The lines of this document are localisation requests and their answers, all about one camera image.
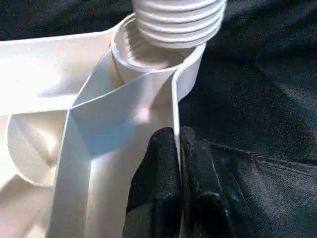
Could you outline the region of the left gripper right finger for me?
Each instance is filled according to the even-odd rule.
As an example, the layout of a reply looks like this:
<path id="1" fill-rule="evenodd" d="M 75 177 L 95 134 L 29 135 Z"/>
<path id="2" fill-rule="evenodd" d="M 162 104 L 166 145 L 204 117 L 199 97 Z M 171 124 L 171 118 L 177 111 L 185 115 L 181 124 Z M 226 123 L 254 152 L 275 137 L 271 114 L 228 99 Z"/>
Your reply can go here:
<path id="1" fill-rule="evenodd" d="M 181 128 L 185 234 L 189 238 L 252 238 L 250 209 L 222 154 L 190 127 Z"/>

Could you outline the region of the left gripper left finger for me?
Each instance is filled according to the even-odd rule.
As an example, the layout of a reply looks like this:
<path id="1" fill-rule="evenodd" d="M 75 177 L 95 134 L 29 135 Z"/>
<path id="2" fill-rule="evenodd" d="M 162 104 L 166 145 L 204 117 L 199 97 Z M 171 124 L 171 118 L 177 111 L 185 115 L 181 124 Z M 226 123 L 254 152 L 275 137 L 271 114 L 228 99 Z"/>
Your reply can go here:
<path id="1" fill-rule="evenodd" d="M 122 237 L 177 238 L 182 217 L 182 186 L 173 129 L 149 139 L 129 189 Z"/>

